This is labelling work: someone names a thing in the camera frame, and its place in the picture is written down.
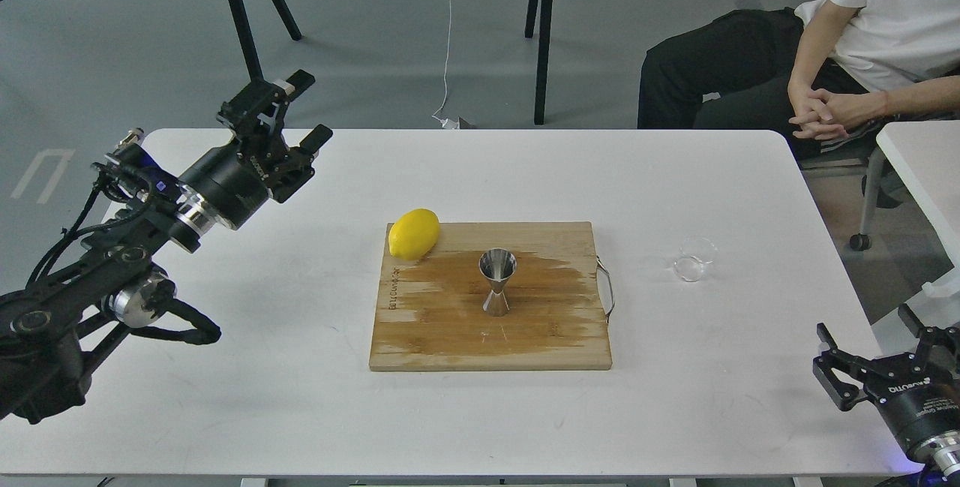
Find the hand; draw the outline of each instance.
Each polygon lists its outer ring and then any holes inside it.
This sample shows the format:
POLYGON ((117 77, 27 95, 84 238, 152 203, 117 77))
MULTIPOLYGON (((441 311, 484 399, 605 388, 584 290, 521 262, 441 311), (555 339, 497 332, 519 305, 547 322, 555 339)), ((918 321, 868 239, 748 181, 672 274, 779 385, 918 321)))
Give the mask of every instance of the hand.
POLYGON ((794 117, 789 121, 793 125, 803 125, 807 122, 833 123, 833 114, 826 101, 820 97, 820 90, 813 91, 809 85, 795 83, 793 80, 787 85, 787 96, 793 107, 794 117))
POLYGON ((787 85, 787 94, 796 114, 788 121, 793 125, 799 125, 799 131, 793 134, 796 138, 830 140, 849 136, 844 125, 833 121, 833 112, 821 93, 813 91, 809 85, 790 80, 787 85))
POLYGON ((886 93, 882 91, 852 95, 818 89, 811 91, 809 96, 823 101, 826 108, 832 112, 832 122, 844 125, 847 131, 853 131, 873 118, 886 115, 886 93))

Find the gray floor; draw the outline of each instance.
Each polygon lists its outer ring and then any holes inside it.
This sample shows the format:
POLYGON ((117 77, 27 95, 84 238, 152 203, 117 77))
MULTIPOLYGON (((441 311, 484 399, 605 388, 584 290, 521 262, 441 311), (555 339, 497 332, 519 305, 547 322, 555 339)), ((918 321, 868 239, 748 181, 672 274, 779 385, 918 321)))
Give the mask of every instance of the gray floor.
MULTIPOLYGON (((445 93, 449 11, 449 99, 441 117, 463 117, 477 128, 534 127, 537 42, 522 37, 526 0, 287 0, 305 35, 301 42, 289 39, 269 0, 245 1, 265 76, 305 69, 316 77, 291 108, 289 127, 439 128, 431 114, 445 93)), ((645 50, 733 8, 802 1, 555 0, 543 128, 633 128, 645 50)), ((11 291, 76 216, 93 180, 90 162, 130 128, 218 127, 220 103, 243 87, 247 74, 226 0, 6 0, 0 28, 0 290, 11 291), (30 172, 47 149, 69 155, 61 176, 59 158, 30 172)), ((860 179, 809 184, 870 320, 950 267, 916 204, 880 211, 874 248, 855 254, 845 245, 857 230, 860 179)), ((92 487, 99 480, 0 477, 0 485, 92 487)), ((236 483, 125 477, 111 485, 236 483)), ((766 487, 789 480, 701 484, 766 487)))

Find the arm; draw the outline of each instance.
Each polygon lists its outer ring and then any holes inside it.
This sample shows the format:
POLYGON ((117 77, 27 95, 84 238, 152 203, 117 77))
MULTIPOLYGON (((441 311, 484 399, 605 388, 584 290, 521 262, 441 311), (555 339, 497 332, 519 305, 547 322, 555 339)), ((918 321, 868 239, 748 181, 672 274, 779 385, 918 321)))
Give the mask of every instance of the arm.
MULTIPOLYGON (((851 131, 874 118, 894 114, 929 114, 960 110, 960 76, 940 77, 908 87, 863 95, 830 93, 826 89, 818 89, 809 94, 826 104, 826 110, 832 117, 831 122, 844 125, 845 131, 851 131)), ((804 131, 812 133, 817 129, 803 125, 804 131)), ((796 135, 809 137, 806 134, 807 132, 799 132, 796 135)))
POLYGON ((820 72, 824 61, 834 45, 840 39, 847 23, 857 15, 858 8, 846 8, 834 4, 830 0, 823 2, 817 13, 803 29, 803 35, 796 47, 796 59, 787 84, 787 93, 790 104, 793 105, 795 117, 790 120, 795 125, 810 125, 816 129, 798 132, 798 137, 812 138, 820 134, 844 134, 842 125, 831 125, 833 115, 826 103, 812 94, 813 80, 820 72))

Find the yellow lemon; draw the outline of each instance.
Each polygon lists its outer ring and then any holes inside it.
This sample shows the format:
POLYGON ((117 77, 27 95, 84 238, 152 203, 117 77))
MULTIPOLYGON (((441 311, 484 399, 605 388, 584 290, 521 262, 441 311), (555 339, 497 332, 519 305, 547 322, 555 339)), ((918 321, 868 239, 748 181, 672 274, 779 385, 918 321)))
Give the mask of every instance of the yellow lemon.
POLYGON ((390 228, 387 242, 390 255, 403 260, 417 260, 427 254, 440 237, 440 220, 429 209, 414 209, 397 219, 390 228))

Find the glass cup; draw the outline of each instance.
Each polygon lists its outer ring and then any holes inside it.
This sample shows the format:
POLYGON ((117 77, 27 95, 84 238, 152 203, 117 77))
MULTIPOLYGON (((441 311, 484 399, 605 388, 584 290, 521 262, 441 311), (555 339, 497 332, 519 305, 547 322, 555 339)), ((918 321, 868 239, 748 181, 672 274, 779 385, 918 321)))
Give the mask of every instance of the glass cup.
POLYGON ((705 237, 690 236, 679 246, 679 257, 673 262, 673 272, 683 281, 696 282, 707 274, 716 259, 717 247, 705 237))

